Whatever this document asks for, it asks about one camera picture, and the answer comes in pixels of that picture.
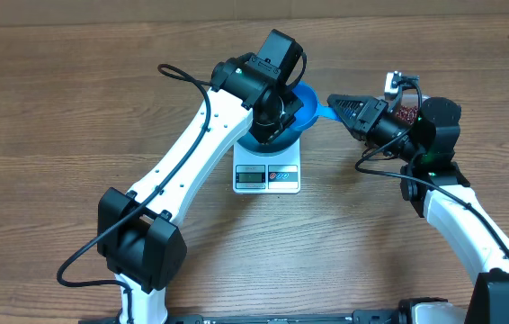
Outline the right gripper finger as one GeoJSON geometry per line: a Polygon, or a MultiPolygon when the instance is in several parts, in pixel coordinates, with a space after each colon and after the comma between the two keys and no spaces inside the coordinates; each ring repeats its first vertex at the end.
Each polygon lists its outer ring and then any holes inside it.
{"type": "Polygon", "coordinates": [[[376,98],[369,95],[331,94],[327,103],[332,108],[359,108],[376,103],[376,98]]]}
{"type": "Polygon", "coordinates": [[[359,108],[333,108],[343,125],[352,135],[365,135],[371,128],[372,117],[368,116],[374,105],[359,108]]]}

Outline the blue plastic measuring scoop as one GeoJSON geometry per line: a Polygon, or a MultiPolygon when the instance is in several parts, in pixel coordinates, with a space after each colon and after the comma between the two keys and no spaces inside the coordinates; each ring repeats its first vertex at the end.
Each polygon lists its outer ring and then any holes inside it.
{"type": "Polygon", "coordinates": [[[305,131],[311,128],[320,117],[335,122],[340,121],[334,109],[322,105],[318,100],[315,90],[303,81],[297,84],[293,93],[300,99],[303,106],[294,114],[295,121],[290,125],[292,130],[299,132],[305,131]]]}

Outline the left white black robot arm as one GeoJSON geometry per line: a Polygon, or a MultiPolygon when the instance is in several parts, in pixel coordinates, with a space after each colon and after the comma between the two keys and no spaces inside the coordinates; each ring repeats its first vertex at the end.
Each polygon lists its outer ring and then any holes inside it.
{"type": "Polygon", "coordinates": [[[299,191],[306,65],[302,47],[280,31],[256,53],[218,63],[209,80],[195,81],[201,107],[162,159],[127,192],[103,195],[96,245],[121,289],[119,323],[167,321],[165,289],[187,253],[181,224],[226,153],[235,192],[299,191]]]}

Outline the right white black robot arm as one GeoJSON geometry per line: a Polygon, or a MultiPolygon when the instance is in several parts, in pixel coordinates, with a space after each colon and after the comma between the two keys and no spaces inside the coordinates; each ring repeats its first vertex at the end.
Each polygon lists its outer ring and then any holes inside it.
{"type": "Polygon", "coordinates": [[[474,285],[465,322],[509,323],[509,238],[453,160],[460,106],[444,97],[419,99],[407,123],[395,114],[397,102],[332,94],[327,103],[367,146],[362,162],[379,153],[405,161],[395,174],[404,200],[442,234],[474,285]]]}

